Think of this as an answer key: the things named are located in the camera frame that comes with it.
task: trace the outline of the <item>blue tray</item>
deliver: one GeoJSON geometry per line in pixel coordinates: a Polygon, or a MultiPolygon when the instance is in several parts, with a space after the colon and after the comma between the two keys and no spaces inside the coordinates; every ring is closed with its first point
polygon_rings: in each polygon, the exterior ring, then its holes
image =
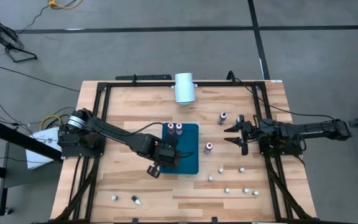
{"type": "Polygon", "coordinates": [[[168,123],[162,126],[162,140],[165,142],[172,142],[173,138],[177,141],[177,150],[181,151],[183,156],[190,152],[193,155],[182,158],[179,161],[178,167],[172,169],[169,167],[160,166],[160,172],[163,174],[197,174],[198,173],[198,125],[197,124],[183,124],[182,135],[173,136],[168,133],[168,123]]]}

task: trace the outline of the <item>yellow cable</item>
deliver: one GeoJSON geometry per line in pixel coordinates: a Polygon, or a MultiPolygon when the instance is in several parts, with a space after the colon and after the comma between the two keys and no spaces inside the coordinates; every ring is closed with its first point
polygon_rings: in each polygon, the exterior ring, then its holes
{"type": "Polygon", "coordinates": [[[61,6],[61,5],[57,4],[56,0],[51,0],[51,1],[48,3],[48,5],[49,5],[49,6],[57,6],[57,7],[61,8],[61,9],[74,9],[74,8],[77,7],[82,1],[83,1],[83,0],[79,0],[79,1],[77,2],[77,4],[75,4],[74,6],[64,7],[64,6],[61,6]]]}
{"type": "Polygon", "coordinates": [[[46,122],[48,119],[50,119],[50,118],[57,118],[58,120],[59,120],[59,126],[61,126],[62,125],[62,121],[61,121],[61,119],[59,118],[59,116],[57,116],[57,115],[51,115],[51,116],[47,116],[45,119],[43,119],[42,121],[41,121],[41,123],[40,123],[40,131],[42,130],[42,126],[44,125],[44,122],[46,122]]]}

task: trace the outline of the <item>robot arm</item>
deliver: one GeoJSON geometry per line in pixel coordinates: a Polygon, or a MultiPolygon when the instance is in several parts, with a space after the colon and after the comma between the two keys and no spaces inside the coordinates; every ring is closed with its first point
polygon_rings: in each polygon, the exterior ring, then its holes
{"type": "Polygon", "coordinates": [[[340,119],[310,124],[281,123],[272,119],[260,119],[259,127],[253,126],[250,121],[244,121],[240,115],[237,124],[224,132],[241,132],[237,138],[225,138],[241,147],[243,156],[248,154],[247,142],[258,141],[261,151],[271,156],[277,154],[299,156],[302,148],[300,139],[329,138],[345,141],[352,136],[346,123],[340,119]]]}
{"type": "Polygon", "coordinates": [[[97,118],[87,109],[74,111],[70,120],[59,137],[61,147],[81,146],[92,149],[93,143],[87,138],[89,133],[96,133],[109,139],[123,143],[138,156],[154,161],[155,167],[150,166],[147,173],[158,178],[158,166],[176,167],[181,153],[154,135],[130,133],[117,126],[108,124],[97,118]]]}

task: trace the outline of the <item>wooden tabletop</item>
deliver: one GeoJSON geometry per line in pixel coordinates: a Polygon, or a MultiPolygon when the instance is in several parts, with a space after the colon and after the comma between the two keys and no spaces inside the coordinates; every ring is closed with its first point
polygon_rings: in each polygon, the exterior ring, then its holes
{"type": "MultiPolygon", "coordinates": [[[[78,109],[92,110],[97,83],[83,82],[78,109]]],[[[283,83],[266,81],[266,86],[270,104],[289,110],[283,83]]],[[[103,99],[102,95],[99,117],[103,99]]],[[[240,133],[223,132],[234,125],[239,114],[251,121],[255,114],[252,94],[242,86],[198,87],[196,101],[189,105],[175,103],[170,87],[113,88],[108,123],[128,131],[154,121],[199,124],[200,171],[196,175],[161,174],[155,179],[146,173],[151,161],[137,156],[123,144],[107,140],[98,171],[91,222],[131,222],[132,218],[139,218],[140,222],[210,222],[215,216],[220,222],[273,221],[267,171],[258,144],[249,144],[249,154],[241,156],[237,145],[223,140],[240,136],[240,133]],[[223,111],[227,120],[217,125],[223,111]],[[207,142],[214,144],[210,154],[203,153],[207,142]],[[246,171],[240,173],[240,167],[246,171]],[[218,173],[219,168],[224,169],[222,174],[218,173]],[[212,182],[208,181],[209,176],[213,176],[212,182]],[[225,188],[231,190],[229,194],[224,192],[225,188]],[[258,190],[259,195],[252,195],[253,190],[258,190]],[[119,199],[112,200],[113,195],[119,199]],[[133,195],[142,205],[131,200],[133,195]]],[[[274,119],[291,123],[288,113],[272,108],[272,114],[274,119]]],[[[161,137],[162,130],[161,126],[152,126],[143,132],[161,137]]],[[[57,217],[68,204],[76,160],[70,158],[64,162],[51,218],[57,217]]],[[[293,156],[282,156],[282,160],[289,191],[307,213],[315,216],[303,164],[293,156]]],[[[285,217],[282,195],[277,192],[285,217]]],[[[82,202],[80,217],[85,214],[86,200],[82,202]]]]}

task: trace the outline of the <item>gray floor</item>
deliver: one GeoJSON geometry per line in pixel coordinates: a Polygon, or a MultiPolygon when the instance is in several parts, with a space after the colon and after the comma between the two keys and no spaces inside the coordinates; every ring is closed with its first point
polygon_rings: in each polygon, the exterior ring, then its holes
{"type": "MultiPolygon", "coordinates": [[[[0,21],[21,29],[45,4],[46,0],[0,0],[0,21]]],[[[358,25],[358,1],[257,0],[255,7],[261,26],[358,25]]],[[[32,28],[249,26],[249,14],[247,1],[241,0],[93,0],[70,11],[46,9],[32,28]]],[[[271,79],[284,81],[292,111],[343,120],[358,116],[358,30],[261,34],[271,79]]],[[[83,80],[113,80],[134,73],[193,72],[203,79],[224,78],[233,70],[243,79],[262,78],[252,31],[24,34],[21,39],[40,60],[14,64],[0,56],[1,66],[76,89],[83,80]]],[[[77,93],[0,70],[0,103],[25,123],[75,106],[77,98],[77,93]]],[[[346,142],[308,141],[306,171],[323,220],[358,223],[358,129],[352,132],[354,137],[346,142]]],[[[0,217],[0,223],[46,221],[57,180],[11,189],[8,205],[16,212],[0,217]]]]}

